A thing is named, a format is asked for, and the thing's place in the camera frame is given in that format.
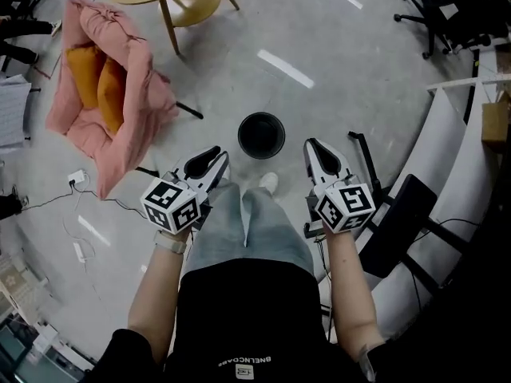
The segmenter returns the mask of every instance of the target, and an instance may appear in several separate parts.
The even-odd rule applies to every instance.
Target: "pink cushion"
[[[68,0],[62,23],[62,51],[95,42],[127,71],[124,123],[111,137],[99,109],[84,110],[65,55],[46,127],[67,136],[98,170],[97,195],[104,199],[138,166],[162,124],[179,113],[167,78],[153,70],[147,41],[115,7]]]

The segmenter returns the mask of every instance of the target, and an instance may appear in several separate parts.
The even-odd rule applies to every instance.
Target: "floor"
[[[37,16],[61,17],[65,0],[46,0]],[[347,138],[350,130],[364,132],[376,170],[390,184],[406,161],[430,106],[427,84],[469,77],[471,54],[424,61],[427,36],[421,26],[396,23],[394,13],[414,14],[402,0],[227,0],[206,22],[178,30],[183,57],[168,39],[157,4],[122,6],[147,37],[154,66],[172,80],[178,99],[204,113],[204,120],[182,113],[159,133],[143,165],[164,172],[184,154],[218,144],[229,151],[232,178],[242,188],[255,185],[268,171],[279,174],[276,199],[301,232],[307,219],[304,196],[310,191],[303,162],[303,142],[318,137],[342,151],[352,170],[367,180],[358,148]],[[28,130],[32,140],[5,156],[4,188],[16,183],[31,205],[65,194],[68,174],[84,168],[94,188],[93,163],[64,137],[48,132],[44,120],[53,100],[59,39],[31,37],[38,45],[40,68],[50,79],[30,70],[28,78],[42,92],[31,94]],[[314,82],[308,88],[258,57],[260,50],[280,57]],[[463,100],[458,103],[463,109]],[[284,124],[282,151],[267,161],[252,160],[237,143],[237,128],[248,114],[265,111]],[[151,178],[129,173],[110,194],[131,207]],[[43,307],[46,319],[79,350],[98,359],[111,333],[125,326],[129,305],[153,249],[155,228],[115,203],[83,195],[67,197],[1,223],[2,248],[23,248],[29,264],[50,281],[54,299]],[[81,216],[104,238],[92,235]],[[73,238],[88,240],[95,258],[77,261]],[[92,255],[91,246],[84,251]],[[322,265],[311,243],[315,269]]]

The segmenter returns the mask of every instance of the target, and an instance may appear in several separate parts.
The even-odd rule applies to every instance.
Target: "trash can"
[[[238,129],[238,142],[254,159],[269,159],[280,152],[286,140],[282,122],[270,113],[248,115]]]

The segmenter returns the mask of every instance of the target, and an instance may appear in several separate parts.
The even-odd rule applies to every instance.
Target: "orange pillow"
[[[84,108],[97,108],[97,84],[106,55],[97,45],[68,49],[65,52]]]
[[[125,121],[122,115],[125,91],[126,71],[122,65],[108,57],[99,78],[97,100],[106,126],[113,133],[117,133]]]

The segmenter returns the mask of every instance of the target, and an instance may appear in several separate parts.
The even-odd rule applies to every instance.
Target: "shoe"
[[[58,31],[61,29],[62,27],[62,20],[59,20],[58,22],[51,22],[50,23],[51,26],[52,26],[52,29],[51,29],[51,36],[52,37],[55,37],[55,34],[58,33]]]
[[[259,181],[259,187],[265,188],[270,192],[271,195],[275,193],[277,190],[277,186],[279,185],[279,177],[274,172],[267,173],[261,180]]]
[[[231,180],[231,166],[227,166],[224,170],[224,174],[222,175],[222,179]]]

